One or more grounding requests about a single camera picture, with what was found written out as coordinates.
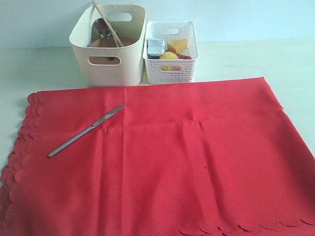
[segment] red tablecloth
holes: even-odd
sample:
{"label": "red tablecloth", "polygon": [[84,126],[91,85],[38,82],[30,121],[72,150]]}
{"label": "red tablecloth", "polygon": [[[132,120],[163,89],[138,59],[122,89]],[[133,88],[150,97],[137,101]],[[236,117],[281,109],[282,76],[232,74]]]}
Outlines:
{"label": "red tablecloth", "polygon": [[1,176],[3,236],[315,235],[315,159],[263,78],[28,100]]}

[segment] white basket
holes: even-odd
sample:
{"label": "white basket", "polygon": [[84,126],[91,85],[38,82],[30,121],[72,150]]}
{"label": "white basket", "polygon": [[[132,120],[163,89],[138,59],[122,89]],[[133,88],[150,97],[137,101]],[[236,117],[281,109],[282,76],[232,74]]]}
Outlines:
{"label": "white basket", "polygon": [[[148,59],[147,39],[163,38],[166,42],[176,39],[187,39],[188,46],[181,53],[192,59]],[[193,22],[151,21],[147,24],[143,50],[148,81],[150,84],[189,83],[193,79],[195,64],[199,58],[196,33]],[[162,66],[180,67],[179,71],[164,71]]]}
{"label": "white basket", "polygon": [[[145,36],[145,9],[138,5],[100,4],[99,8],[109,14],[129,13],[131,21],[111,21],[118,35],[131,38],[134,44],[121,48],[88,47],[99,35],[93,23],[101,18],[99,12],[90,7],[82,14],[75,25],[69,41],[72,44],[80,68],[92,86],[134,86],[140,83],[143,69],[143,43]],[[117,57],[118,64],[91,63],[91,57]]]}

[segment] yellow cheese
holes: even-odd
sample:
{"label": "yellow cheese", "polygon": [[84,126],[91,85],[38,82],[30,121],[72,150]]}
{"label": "yellow cheese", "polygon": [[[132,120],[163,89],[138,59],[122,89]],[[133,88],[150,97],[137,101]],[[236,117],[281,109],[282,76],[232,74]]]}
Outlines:
{"label": "yellow cheese", "polygon": [[167,42],[167,49],[182,53],[187,48],[187,39],[177,39]]}

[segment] knife blade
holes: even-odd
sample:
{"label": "knife blade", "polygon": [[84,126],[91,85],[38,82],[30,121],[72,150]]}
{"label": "knife blade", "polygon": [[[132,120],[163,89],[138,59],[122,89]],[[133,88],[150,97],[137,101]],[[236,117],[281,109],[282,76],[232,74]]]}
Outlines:
{"label": "knife blade", "polygon": [[62,144],[61,146],[59,146],[58,148],[56,148],[55,150],[53,150],[51,153],[48,154],[49,157],[53,157],[54,155],[56,155],[58,152],[60,152],[62,149],[66,148],[67,146],[69,146],[71,143],[73,143],[74,141],[76,141],[78,138],[82,137],[83,135],[85,135],[86,133],[88,133],[89,131],[91,131],[92,129],[94,129],[95,127],[99,126],[100,124],[102,124],[104,121],[108,120],[109,118],[111,118],[114,114],[116,114],[118,111],[120,111],[121,109],[123,109],[126,105],[120,105],[114,109],[112,109],[111,111],[109,111],[108,113],[106,113],[105,115],[103,115],[101,118],[99,118],[96,122],[94,122],[91,126],[89,126],[88,128],[86,128],[85,130],[81,131],[80,133],[78,133],[76,136],[74,136],[73,138],[71,138],[70,140],[68,140],[67,142],[65,142],[64,144]]}

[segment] table surface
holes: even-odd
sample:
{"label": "table surface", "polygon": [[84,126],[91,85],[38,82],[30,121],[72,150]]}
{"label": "table surface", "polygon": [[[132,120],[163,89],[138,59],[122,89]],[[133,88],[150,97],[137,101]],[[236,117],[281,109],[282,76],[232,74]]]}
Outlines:
{"label": "table surface", "polygon": [[[198,44],[193,82],[265,77],[315,154],[315,39]],[[0,50],[0,168],[7,163],[30,93],[88,87],[72,48]],[[141,85],[147,84],[143,74]]]}

